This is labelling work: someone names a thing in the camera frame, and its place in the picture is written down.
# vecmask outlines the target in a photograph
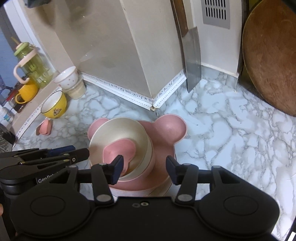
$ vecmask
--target screw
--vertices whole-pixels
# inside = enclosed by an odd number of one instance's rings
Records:
[[[108,202],[111,200],[111,197],[107,194],[98,195],[96,198],[99,202]]]
[[[189,202],[193,199],[193,197],[189,194],[181,194],[178,196],[178,199],[182,202]]]
[[[140,207],[140,204],[139,203],[133,203],[132,207],[138,208],[138,207]]]
[[[141,205],[142,205],[142,206],[148,206],[149,203],[148,203],[148,202],[141,202]]]

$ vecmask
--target cleaver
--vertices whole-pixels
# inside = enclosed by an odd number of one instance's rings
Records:
[[[202,78],[200,40],[197,27],[188,29],[183,0],[172,0],[171,3],[181,33],[187,77],[187,91],[190,92]]]

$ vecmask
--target marble countertop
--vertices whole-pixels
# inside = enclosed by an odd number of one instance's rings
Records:
[[[181,116],[188,134],[175,145],[179,163],[200,169],[220,165],[271,195],[280,206],[273,235],[284,240],[296,215],[296,118],[274,109],[241,87],[224,85],[225,75],[202,79],[191,93],[183,84],[156,112],[148,111],[94,85],[87,86],[79,100],[70,100],[67,112],[53,122],[49,136],[36,136],[44,117],[39,115],[18,141],[14,150],[88,147],[87,130],[100,117],[130,117],[154,121],[163,114]],[[88,161],[79,168],[88,168]],[[81,192],[92,197],[89,185]],[[198,185],[196,199],[209,192]]]

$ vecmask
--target air vent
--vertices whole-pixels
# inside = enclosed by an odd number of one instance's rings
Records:
[[[230,29],[229,0],[201,0],[203,23]]]

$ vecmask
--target bottle handle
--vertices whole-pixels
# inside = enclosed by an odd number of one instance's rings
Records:
[[[21,77],[19,77],[19,75],[17,74],[17,69],[19,67],[20,67],[20,64],[18,63],[13,69],[13,75],[18,80],[18,82],[24,85],[29,82],[30,78],[26,78],[26,80],[23,80]]]
[[[26,63],[28,63],[35,55],[37,54],[37,50],[33,49],[30,53],[26,55],[25,58],[23,58],[13,69],[13,75],[14,77],[20,82],[21,84],[26,84],[30,80],[30,78],[26,78],[26,80],[23,80],[18,74],[17,69],[23,67]]]

